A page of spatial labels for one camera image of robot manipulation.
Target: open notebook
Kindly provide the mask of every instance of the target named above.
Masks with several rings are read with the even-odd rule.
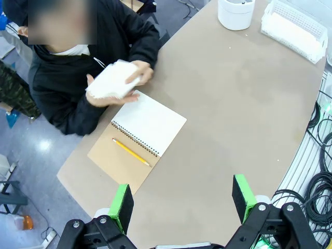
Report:
[[[142,185],[172,143],[186,119],[147,95],[125,104],[111,120],[88,157],[119,184],[128,183],[133,193]],[[112,138],[145,159],[145,165]]]

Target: yellow pencil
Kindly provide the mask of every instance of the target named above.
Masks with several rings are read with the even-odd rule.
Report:
[[[117,145],[119,145],[121,148],[125,149],[127,152],[129,152],[130,154],[132,154],[134,157],[136,157],[139,161],[141,161],[142,163],[150,166],[150,164],[147,163],[147,161],[145,161],[142,157],[140,157],[139,155],[137,155],[135,152],[133,152],[131,149],[129,149],[126,145],[120,143],[118,140],[116,140],[115,138],[112,139],[113,142],[115,142]]]

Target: black jacket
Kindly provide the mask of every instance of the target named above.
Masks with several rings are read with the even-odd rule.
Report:
[[[97,41],[90,56],[54,56],[45,46],[34,46],[29,71],[31,94],[47,120],[64,134],[90,134],[106,108],[92,106],[85,97],[87,74],[96,77],[118,59],[157,61],[159,34],[154,25],[119,0],[93,0],[97,9]]]

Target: basket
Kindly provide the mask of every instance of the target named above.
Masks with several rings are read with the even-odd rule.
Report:
[[[303,37],[296,36],[291,37],[289,35],[287,36],[285,35],[285,32],[274,32],[271,29],[271,26],[267,28],[267,23],[271,20],[272,14],[274,13],[297,25],[305,32],[313,35],[316,39],[314,43],[316,46],[311,46],[311,44],[309,44],[310,39],[302,39]],[[327,28],[315,21],[309,14],[304,13],[304,11],[291,5],[290,3],[273,0],[265,9],[264,16],[262,17],[261,32],[299,53],[314,64],[325,56],[328,43]],[[303,49],[303,46],[299,46],[299,43],[303,44],[304,40],[308,43],[306,44],[306,48],[308,49]]]

